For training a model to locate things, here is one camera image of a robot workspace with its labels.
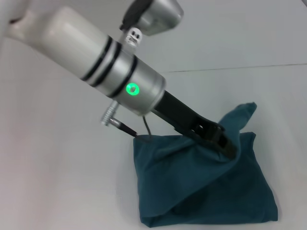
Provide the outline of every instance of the white wall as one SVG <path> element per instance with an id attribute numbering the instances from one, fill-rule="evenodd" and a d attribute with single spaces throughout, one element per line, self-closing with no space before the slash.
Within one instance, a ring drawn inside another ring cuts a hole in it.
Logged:
<path id="1" fill-rule="evenodd" d="M 46 11 L 61 2 L 35 1 L 32 9 Z M 131 1 L 66 2 L 116 37 Z M 240 103 L 258 104 L 244 131 L 257 134 L 254 150 L 274 191 L 280 221 L 162 229 L 305 230 L 307 65 L 223 68 L 306 63 L 307 8 L 300 0 L 180 2 L 186 10 L 183 24 L 147 38 L 139 56 L 164 72 L 168 91 L 208 119 L 218 121 Z M 201 30 L 195 26 L 200 22 Z M 184 37 L 196 40 L 182 44 Z M 138 217 L 132 138 L 99 124 L 109 102 L 30 48 L 6 41 L 0 59 L 1 229 L 145 228 Z M 132 113 L 120 109 L 117 117 L 146 133 Z M 154 115 L 148 122 L 156 135 L 176 133 Z"/>

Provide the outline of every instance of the teal cloth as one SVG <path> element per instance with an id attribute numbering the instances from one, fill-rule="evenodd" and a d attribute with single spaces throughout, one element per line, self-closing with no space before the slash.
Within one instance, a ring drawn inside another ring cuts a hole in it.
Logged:
<path id="1" fill-rule="evenodd" d="M 277 221 L 272 191 L 253 151 L 256 135 L 239 133 L 256 108 L 255 103 L 240 105 L 220 121 L 238 149 L 234 160 L 183 136 L 153 136 L 149 143 L 134 139 L 143 224 Z"/>

